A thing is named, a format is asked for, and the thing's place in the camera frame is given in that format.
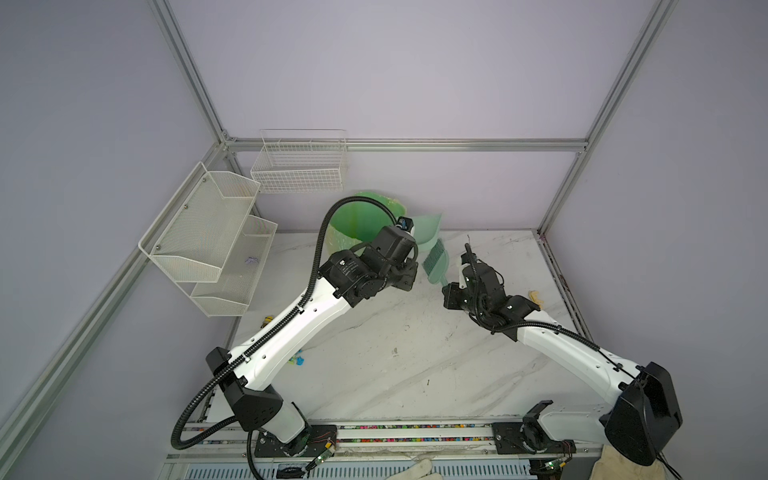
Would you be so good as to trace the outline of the green hand brush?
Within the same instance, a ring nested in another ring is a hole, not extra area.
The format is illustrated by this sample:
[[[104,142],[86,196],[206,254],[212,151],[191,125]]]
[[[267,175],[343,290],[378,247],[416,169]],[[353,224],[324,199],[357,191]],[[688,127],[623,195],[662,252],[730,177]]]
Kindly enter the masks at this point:
[[[423,269],[430,284],[446,286],[450,258],[443,241],[438,238],[423,262]]]

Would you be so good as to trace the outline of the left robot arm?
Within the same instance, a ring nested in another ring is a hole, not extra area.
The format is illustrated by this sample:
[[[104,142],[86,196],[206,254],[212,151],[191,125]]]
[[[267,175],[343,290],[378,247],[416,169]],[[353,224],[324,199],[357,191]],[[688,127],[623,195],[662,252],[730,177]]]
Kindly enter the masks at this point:
[[[215,375],[245,356],[216,383],[244,431],[270,435],[289,456],[304,450],[312,428],[299,408],[276,392],[272,381],[309,340],[360,302],[388,287],[412,289],[418,269],[413,230],[413,220],[400,217],[381,228],[373,241],[332,253],[312,276],[312,292],[304,291],[243,344],[231,350],[218,347],[207,355]]]

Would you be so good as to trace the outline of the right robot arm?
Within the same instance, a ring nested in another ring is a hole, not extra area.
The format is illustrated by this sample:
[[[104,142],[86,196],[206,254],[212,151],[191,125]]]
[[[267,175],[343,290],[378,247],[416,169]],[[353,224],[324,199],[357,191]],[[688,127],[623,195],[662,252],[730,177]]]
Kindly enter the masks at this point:
[[[543,453],[570,441],[612,446],[627,460],[651,466],[683,424],[671,374],[640,365],[563,327],[537,303],[509,295],[499,272],[467,246],[461,278],[443,286],[444,306],[461,310],[492,335],[530,347],[580,379],[601,399],[586,407],[542,400],[523,417],[521,447]]]

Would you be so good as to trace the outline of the green plastic dustpan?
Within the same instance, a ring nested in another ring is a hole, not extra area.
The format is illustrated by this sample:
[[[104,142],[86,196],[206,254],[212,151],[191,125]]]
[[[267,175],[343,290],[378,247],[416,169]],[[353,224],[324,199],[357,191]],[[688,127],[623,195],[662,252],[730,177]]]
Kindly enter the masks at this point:
[[[420,253],[428,253],[436,244],[442,223],[441,214],[421,215],[413,218],[413,237]]]

